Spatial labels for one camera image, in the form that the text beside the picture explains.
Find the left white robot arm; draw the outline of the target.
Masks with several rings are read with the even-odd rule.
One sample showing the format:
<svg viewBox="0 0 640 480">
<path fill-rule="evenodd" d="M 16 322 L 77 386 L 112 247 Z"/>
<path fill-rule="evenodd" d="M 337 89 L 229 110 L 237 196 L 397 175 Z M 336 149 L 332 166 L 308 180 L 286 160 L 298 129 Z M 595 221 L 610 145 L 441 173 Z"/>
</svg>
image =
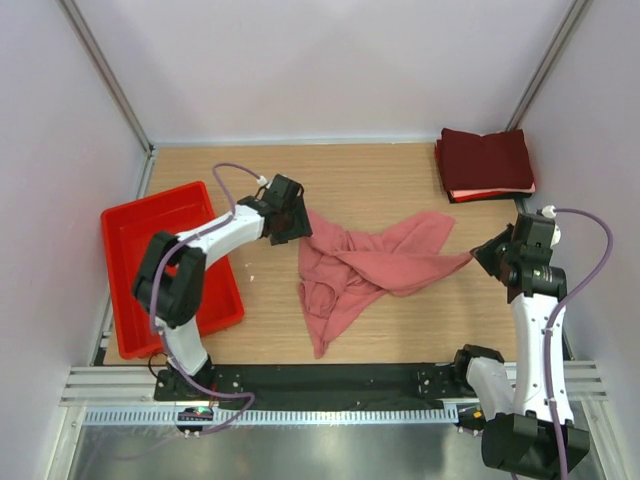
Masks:
<svg viewBox="0 0 640 480">
<path fill-rule="evenodd" d="M 266 238 L 272 245 L 312 235 L 302 184 L 281 174 L 258 179 L 259 189 L 203 225 L 151 237 L 132 294 L 161 337 L 169 363 L 180 373 L 177 388 L 191 400 L 212 386 L 210 356 L 196 323 L 207 270 L 234 250 Z"/>
</svg>

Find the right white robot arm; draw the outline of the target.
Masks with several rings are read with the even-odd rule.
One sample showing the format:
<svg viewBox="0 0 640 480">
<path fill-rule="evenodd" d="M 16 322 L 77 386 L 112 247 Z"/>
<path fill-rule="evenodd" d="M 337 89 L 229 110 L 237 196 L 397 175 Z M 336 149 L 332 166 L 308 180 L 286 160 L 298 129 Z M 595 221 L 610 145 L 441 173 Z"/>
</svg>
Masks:
<svg viewBox="0 0 640 480">
<path fill-rule="evenodd" d="M 484 464 L 512 476 L 565 479 L 589 453 L 574 423 L 564 376 L 562 332 L 567 277 L 551 264 L 561 237 L 553 207 L 524 213 L 472 257 L 506 289 L 517 343 L 516 379 L 502 355 L 465 345 L 450 372 L 453 389 L 476 395 L 484 415 Z"/>
</svg>

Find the pink t shirt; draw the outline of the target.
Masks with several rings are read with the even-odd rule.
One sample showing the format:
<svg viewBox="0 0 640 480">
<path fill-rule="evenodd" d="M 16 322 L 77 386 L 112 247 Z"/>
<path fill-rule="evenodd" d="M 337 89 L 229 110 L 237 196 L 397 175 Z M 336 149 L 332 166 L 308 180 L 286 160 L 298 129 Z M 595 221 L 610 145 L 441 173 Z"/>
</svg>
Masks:
<svg viewBox="0 0 640 480">
<path fill-rule="evenodd" d="M 412 295 L 472 260 L 469 252 L 441 252 L 455 226 L 441 213 L 420 212 L 380 233 L 347 230 L 313 210 L 309 219 L 297 291 L 317 359 L 379 298 Z"/>
</svg>

